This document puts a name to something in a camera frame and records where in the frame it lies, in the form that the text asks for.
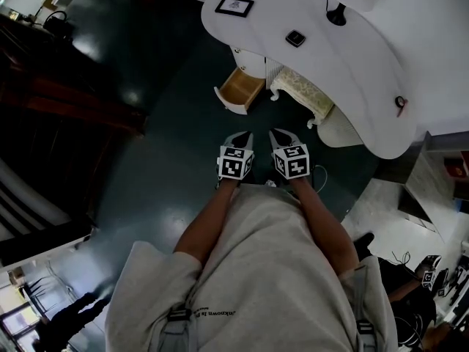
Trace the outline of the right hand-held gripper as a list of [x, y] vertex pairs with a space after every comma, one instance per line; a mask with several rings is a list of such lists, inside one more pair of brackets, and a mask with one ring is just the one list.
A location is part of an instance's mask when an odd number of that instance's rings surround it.
[[275, 128], [269, 130], [274, 166], [286, 180], [310, 175], [311, 165], [307, 146], [292, 132]]

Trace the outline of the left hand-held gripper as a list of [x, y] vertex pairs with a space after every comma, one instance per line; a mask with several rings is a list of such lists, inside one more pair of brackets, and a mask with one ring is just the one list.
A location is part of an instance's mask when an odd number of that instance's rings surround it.
[[254, 135], [241, 131], [228, 136], [224, 146], [220, 146], [217, 158], [218, 176], [242, 180], [250, 171], [254, 159]]

